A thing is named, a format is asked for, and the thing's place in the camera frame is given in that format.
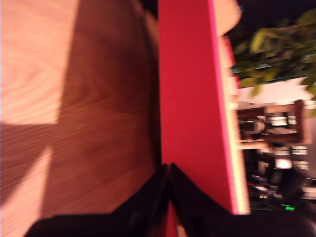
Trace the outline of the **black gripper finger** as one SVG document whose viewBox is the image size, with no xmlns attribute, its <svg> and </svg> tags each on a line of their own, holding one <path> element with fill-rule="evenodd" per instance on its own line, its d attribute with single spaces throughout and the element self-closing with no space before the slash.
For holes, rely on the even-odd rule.
<svg viewBox="0 0 316 237">
<path fill-rule="evenodd" d="M 112 213 L 57 215 L 35 222 L 28 237 L 148 237 L 168 203 L 168 166 Z"/>
<path fill-rule="evenodd" d="M 174 163 L 171 199 L 189 237 L 314 237 L 316 218 L 295 211 L 233 215 L 200 190 Z"/>
</svg>

